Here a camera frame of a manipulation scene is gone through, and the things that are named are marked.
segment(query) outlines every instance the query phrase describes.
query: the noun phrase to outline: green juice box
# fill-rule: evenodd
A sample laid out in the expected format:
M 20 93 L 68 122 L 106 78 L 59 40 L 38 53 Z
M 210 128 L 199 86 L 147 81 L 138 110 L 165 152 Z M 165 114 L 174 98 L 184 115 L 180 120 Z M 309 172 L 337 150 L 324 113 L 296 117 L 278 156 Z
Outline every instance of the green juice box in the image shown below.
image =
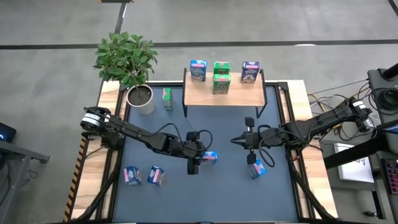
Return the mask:
M 214 62 L 214 74 L 229 74 L 229 62 Z
M 228 94 L 228 88 L 230 83 L 230 74 L 214 74 L 213 94 Z
M 163 88 L 163 105 L 166 110 L 172 110 L 173 109 L 173 94 L 172 94 L 172 89 L 171 88 Z

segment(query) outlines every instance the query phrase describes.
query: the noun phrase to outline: small carton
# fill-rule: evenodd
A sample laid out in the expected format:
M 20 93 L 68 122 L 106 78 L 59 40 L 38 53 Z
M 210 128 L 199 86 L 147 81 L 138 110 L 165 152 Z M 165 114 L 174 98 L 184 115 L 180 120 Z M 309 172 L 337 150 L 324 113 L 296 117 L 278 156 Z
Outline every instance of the small carton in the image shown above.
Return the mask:
M 135 166 L 129 166 L 124 168 L 124 181 L 129 185 L 141 184 L 141 173 Z
M 163 88 L 163 105 L 166 110 L 173 110 L 173 94 L 171 88 Z
M 229 62 L 214 62 L 214 74 L 229 74 Z
M 213 94 L 228 94 L 228 88 L 230 83 L 231 83 L 231 75 L 214 74 Z
M 249 164 L 249 172 L 250 172 L 251 178 L 254 180 L 254 179 L 259 178 L 263 174 L 267 173 L 267 170 L 261 164 L 260 159 L 257 158 L 255 164 Z
M 257 74 L 260 70 L 259 62 L 243 62 L 241 83 L 256 82 Z
M 147 182 L 156 186 L 162 186 L 164 170 L 157 166 L 152 166 L 148 175 Z
M 205 60 L 191 60 L 191 80 L 195 82 L 206 81 L 206 66 Z
M 218 158 L 217 152 L 207 151 L 205 155 L 201 158 L 202 164 L 216 164 Z

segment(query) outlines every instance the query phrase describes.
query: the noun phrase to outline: blue carton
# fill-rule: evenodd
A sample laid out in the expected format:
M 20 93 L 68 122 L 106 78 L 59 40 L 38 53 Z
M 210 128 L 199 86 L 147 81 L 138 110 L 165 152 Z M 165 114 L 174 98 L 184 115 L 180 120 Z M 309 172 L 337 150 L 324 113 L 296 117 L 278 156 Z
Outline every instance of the blue carton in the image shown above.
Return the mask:
M 155 184 L 157 186 L 162 186 L 164 179 L 164 170 L 157 166 L 152 166 L 150 168 L 149 176 L 147 182 L 150 184 Z
M 135 166 L 124 168 L 124 181 L 129 185 L 141 184 L 141 173 Z
M 249 164 L 249 171 L 250 171 L 250 176 L 253 180 L 267 173 L 267 170 L 261 164 L 260 159 L 257 159 L 255 164 Z
M 191 60 L 191 80 L 195 82 L 206 81 L 206 66 L 205 60 Z
M 217 152 L 207 151 L 205 155 L 201 158 L 202 164 L 216 164 L 218 158 Z
M 243 62 L 241 83 L 256 82 L 257 74 L 260 70 L 259 62 Z

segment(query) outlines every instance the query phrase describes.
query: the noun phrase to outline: white flower pot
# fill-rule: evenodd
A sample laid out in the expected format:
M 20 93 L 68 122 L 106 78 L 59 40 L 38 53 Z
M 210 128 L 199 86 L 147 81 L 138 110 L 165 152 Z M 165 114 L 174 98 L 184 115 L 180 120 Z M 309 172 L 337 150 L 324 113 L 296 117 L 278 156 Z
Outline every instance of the white flower pot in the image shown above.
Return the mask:
M 133 89 L 136 88 L 136 87 L 134 86 L 134 87 L 130 88 L 129 91 L 127 92 L 127 96 L 126 96 L 127 102 L 128 102 L 133 108 L 138 108 L 138 109 L 139 109 L 139 112 L 140 112 L 141 114 L 151 114 L 151 113 L 154 112 L 154 110 L 155 110 L 154 92 L 152 91 L 152 89 L 151 89 L 148 85 L 140 85 L 140 86 L 146 87 L 147 89 L 150 90 L 150 99 L 149 99 L 149 101 L 146 102 L 146 103 L 144 103 L 143 105 L 139 105 L 139 106 L 132 104 L 132 103 L 129 101 L 129 95 L 130 95 L 130 92 L 131 92 Z

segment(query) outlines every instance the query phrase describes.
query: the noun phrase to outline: concrete floor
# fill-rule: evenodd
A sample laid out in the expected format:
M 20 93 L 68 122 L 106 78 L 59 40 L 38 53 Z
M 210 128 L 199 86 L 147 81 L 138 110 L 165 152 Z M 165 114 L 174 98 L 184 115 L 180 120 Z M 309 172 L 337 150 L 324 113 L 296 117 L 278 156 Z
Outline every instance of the concrete floor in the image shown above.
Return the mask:
M 0 45 L 96 43 L 113 32 L 120 6 L 0 0 Z M 127 5 L 124 30 L 155 42 L 398 39 L 398 18 L 387 0 L 138 0 Z M 181 80 L 193 58 L 226 60 L 234 71 L 243 60 L 258 60 L 268 80 L 302 79 L 312 92 L 365 79 L 369 69 L 390 67 L 398 58 L 398 45 L 157 50 L 151 80 Z M 18 130 L 16 144 L 51 155 L 46 166 L 32 163 L 39 177 L 22 189 L 13 223 L 62 219 L 83 107 L 94 105 L 100 90 L 91 67 L 94 51 L 0 50 L 0 122 Z M 320 96 L 349 96 L 361 85 Z M 333 189 L 333 194 L 341 218 L 363 220 L 355 206 L 369 204 L 367 196 L 360 196 L 367 200 L 362 203 L 354 200 L 357 192 Z

